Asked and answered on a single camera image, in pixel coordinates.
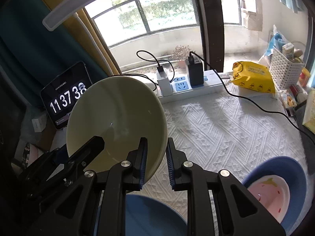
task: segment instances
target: yellow curtain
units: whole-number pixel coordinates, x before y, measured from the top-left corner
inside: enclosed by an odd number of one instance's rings
[[[52,10],[58,4],[60,4],[63,0],[43,0],[46,6]],[[111,70],[113,71],[114,75],[120,74],[121,71],[117,65],[116,60],[114,59],[113,55],[109,51],[104,39],[102,38],[100,32],[95,28],[92,19],[89,17],[88,13],[85,9],[80,9],[77,11],[80,19],[86,25],[90,33],[92,34],[97,46],[100,48],[101,52],[103,53],[106,61],[108,62]],[[100,67],[106,72],[107,75],[110,75],[105,62],[100,57],[99,53],[91,43],[87,33],[84,31],[83,27],[80,23],[71,16],[68,18],[63,25],[67,28],[69,33],[76,39],[76,41],[89,53],[89,55],[97,62]]]

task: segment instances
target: yellow box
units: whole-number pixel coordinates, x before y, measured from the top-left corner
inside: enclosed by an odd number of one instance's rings
[[[268,68],[254,62],[235,62],[231,82],[250,90],[275,93],[275,86]]]

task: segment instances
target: white textured tablecloth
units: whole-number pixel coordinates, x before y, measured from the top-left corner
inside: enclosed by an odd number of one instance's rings
[[[229,91],[235,93],[237,87],[229,80],[225,82]],[[283,112],[277,99],[252,99],[264,109]],[[176,149],[184,151],[188,160],[206,170],[227,169],[242,181],[271,157],[286,155],[297,160],[306,174],[308,191],[303,210],[291,232],[300,224],[311,206],[313,179],[307,174],[300,133],[285,117],[267,114],[225,91],[167,103],[163,107],[168,136],[174,139]],[[171,189],[165,156],[143,190],[135,194],[158,199],[187,219],[187,194]]]

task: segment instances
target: yellow package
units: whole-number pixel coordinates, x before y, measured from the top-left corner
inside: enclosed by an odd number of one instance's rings
[[[250,90],[275,93],[275,86],[268,68],[254,62],[240,61],[234,63],[231,82]]]
[[[303,123],[311,132],[315,134],[315,90],[312,89],[308,93],[308,100],[305,106],[305,113],[303,118]]]

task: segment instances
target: metal screw head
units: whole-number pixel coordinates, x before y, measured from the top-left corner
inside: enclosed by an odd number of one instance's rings
[[[65,182],[65,186],[69,186],[72,184],[72,181],[70,179],[68,179],[66,182]]]
[[[187,168],[190,168],[192,167],[194,164],[191,162],[191,161],[186,161],[184,162],[184,166],[187,167]]]
[[[86,177],[92,177],[92,176],[94,176],[94,172],[92,170],[88,170],[88,171],[85,171],[84,175]]]
[[[124,161],[121,162],[120,165],[122,165],[123,167],[128,167],[128,166],[130,166],[130,164],[131,164],[130,161],[124,160]]]
[[[220,174],[221,174],[221,176],[229,176],[230,172],[228,170],[221,170]]]

